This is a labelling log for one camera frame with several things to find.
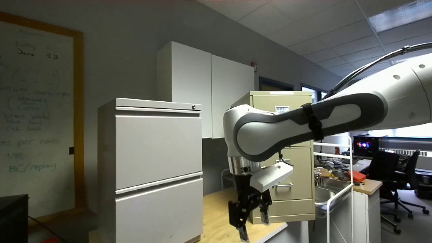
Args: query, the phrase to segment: filing cabinet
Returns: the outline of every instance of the filing cabinet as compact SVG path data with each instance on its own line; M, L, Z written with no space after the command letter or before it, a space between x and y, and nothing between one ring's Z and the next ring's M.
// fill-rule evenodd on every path
M232 106L247 104L260 110L279 113L298 109L311 101L311 92L250 91ZM305 141L282 150L283 158L294 165L294 172L270 188L273 201L269 207L271 223L315 219L313 149L313 141ZM268 160L261 162L261 166L273 165L278 160L278 154L274 154ZM254 224L261 224L259 209L251 213L250 220Z

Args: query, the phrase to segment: gray wall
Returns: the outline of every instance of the gray wall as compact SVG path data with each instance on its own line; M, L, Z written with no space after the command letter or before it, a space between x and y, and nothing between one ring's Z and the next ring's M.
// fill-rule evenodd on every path
M176 41L244 64L264 76L328 90L340 79L196 1L0 1L0 11L84 33L87 204L96 210L96 109L114 97L155 99L156 52ZM203 141L204 192L220 188L222 139Z

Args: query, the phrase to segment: ceiling light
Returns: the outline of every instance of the ceiling light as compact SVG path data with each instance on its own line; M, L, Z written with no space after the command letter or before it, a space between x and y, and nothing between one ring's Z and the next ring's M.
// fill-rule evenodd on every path
M417 0L369 17L377 33L432 16L432 0Z

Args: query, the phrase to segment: black office chair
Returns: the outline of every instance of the black office chair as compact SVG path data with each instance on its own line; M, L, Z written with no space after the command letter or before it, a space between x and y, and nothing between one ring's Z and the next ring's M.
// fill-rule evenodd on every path
M396 191L397 182L394 179L398 160L399 154L384 151L378 151L372 158L371 164L369 165L368 178L383 183L380 188L380 198L391 198L393 196L393 191ZM381 220L393 226L394 233L400 234L401 230L397 228L397 225L382 214L393 216L396 222L400 222L400 218L398 218L396 214L381 211Z
M414 218L413 211L408 209L404 204L421 208L424 214L429 214L429 210L427 210L425 206L400 200L399 195L397 193L397 190L415 190L419 187L419 182L417 181L417 176L416 176L416 166L417 166L417 160L419 158L419 155L420 155L420 150L415 151L409 158L405 166L405 169L403 171L396 171L395 180L398 182L398 187L395 192L396 200L394 201L394 208L397 209L398 205L403 207L405 210L408 211L408 218Z

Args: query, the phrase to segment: white metal rack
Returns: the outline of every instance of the white metal rack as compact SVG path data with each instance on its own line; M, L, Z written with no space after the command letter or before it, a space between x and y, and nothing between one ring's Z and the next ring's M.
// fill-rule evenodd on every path
M338 134L333 135L333 136L347 137L348 141L349 141L349 145L330 144L330 143L316 143L316 142L314 142L314 145L331 146L331 147L348 147L350 151L353 150L353 141L352 141L350 136L338 135ZM337 155L337 154L330 154L330 153L314 152L314 155L335 157L335 158L341 158L341 159L349 159L349 169L350 169L350 171L353 171L353 154L352 153L350 153L350 156L344 156L344 155ZM354 243L354 205L353 205L354 182L353 182L353 173L350 173L350 174L351 174L351 183L327 201L327 208L326 208L326 212L327 212L327 215L326 215L327 216L327 218L326 218L326 220L327 220L327 243L330 243L330 212L331 212L330 211L330 205L336 198L342 196L348 190L351 190L351 235L352 235L352 239L353 239L353 243Z

